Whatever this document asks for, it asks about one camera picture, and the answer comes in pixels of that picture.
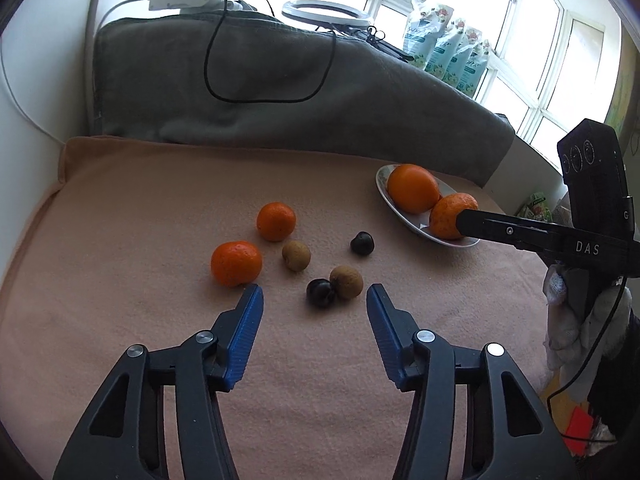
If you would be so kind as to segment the white gloved hand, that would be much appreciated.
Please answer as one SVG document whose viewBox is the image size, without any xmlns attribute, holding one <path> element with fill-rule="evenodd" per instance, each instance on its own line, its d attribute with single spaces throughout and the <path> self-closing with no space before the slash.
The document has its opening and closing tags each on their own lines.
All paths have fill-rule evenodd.
<svg viewBox="0 0 640 480">
<path fill-rule="evenodd" d="M 608 315 L 620 292 L 620 286 L 613 286 L 601 292 L 591 312 L 582 318 L 568 301 L 568 293 L 577 289 L 570 284 L 567 270 L 560 264 L 549 266 L 542 291 L 548 306 L 547 336 L 544 341 L 549 370 L 560 370 L 565 374 L 576 373 L 585 362 L 588 351 L 596 342 L 598 333 L 604 327 Z M 620 303 L 612 321 L 605 330 L 596 352 L 591 358 L 599 363 L 602 356 L 614 358 L 623 348 L 631 319 L 632 295 L 624 288 Z"/>
</svg>

